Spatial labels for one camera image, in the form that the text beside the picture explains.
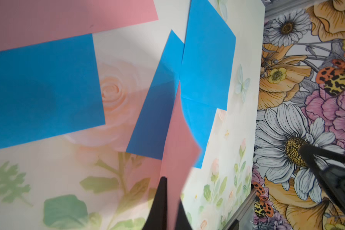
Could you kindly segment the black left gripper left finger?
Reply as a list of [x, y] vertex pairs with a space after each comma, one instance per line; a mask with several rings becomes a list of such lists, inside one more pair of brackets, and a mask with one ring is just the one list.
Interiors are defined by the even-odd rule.
[[167, 178], [161, 177], [143, 230], [166, 230], [167, 205]]

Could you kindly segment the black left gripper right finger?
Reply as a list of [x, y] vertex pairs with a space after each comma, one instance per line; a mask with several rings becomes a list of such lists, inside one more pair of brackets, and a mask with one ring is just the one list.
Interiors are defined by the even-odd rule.
[[298, 153], [345, 216], [345, 155], [309, 144], [300, 147]]

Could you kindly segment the pink paper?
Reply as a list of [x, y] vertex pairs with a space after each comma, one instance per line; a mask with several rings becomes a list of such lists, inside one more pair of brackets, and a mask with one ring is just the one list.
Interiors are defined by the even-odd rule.
[[167, 229], [174, 230], [181, 193], [201, 148], [192, 136], [183, 114], [178, 87], [165, 141], [161, 176], [167, 178]]
[[154, 1], [0, 1], [0, 51], [156, 20]]

